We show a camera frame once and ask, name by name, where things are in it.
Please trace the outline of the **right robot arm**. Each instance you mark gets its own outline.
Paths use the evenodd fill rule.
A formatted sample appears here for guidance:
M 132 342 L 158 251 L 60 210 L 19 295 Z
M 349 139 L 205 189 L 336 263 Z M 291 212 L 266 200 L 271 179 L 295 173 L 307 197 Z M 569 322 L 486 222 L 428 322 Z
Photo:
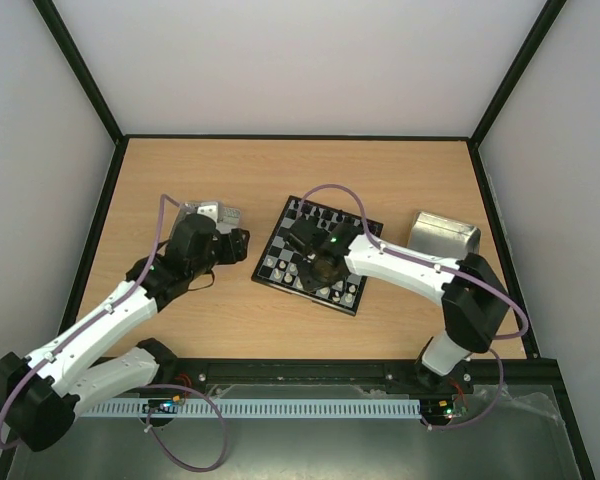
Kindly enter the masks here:
M 364 224 L 342 222 L 328 232 L 300 217 L 285 236 L 301 255 L 302 287 L 314 292 L 349 275 L 379 279 L 440 306 L 444 329 L 423 347 L 415 378 L 425 390 L 440 390 L 461 361 L 488 351 L 509 310 L 505 289 L 488 262 L 469 253 L 463 259 L 431 256 L 370 234 Z

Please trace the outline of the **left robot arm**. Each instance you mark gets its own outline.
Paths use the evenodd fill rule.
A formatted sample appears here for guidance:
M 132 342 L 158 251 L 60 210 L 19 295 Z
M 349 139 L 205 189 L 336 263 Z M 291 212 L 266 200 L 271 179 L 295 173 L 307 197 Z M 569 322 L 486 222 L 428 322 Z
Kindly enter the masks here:
M 216 220 L 191 213 L 164 245 L 138 260 L 94 310 L 64 333 L 24 357 L 0 359 L 0 448 L 21 444 L 45 450 L 94 405 L 149 385 L 174 360 L 149 340 L 123 356 L 97 359 L 121 337 L 187 293 L 191 283 L 217 265 L 246 259 L 250 234 L 220 229 Z

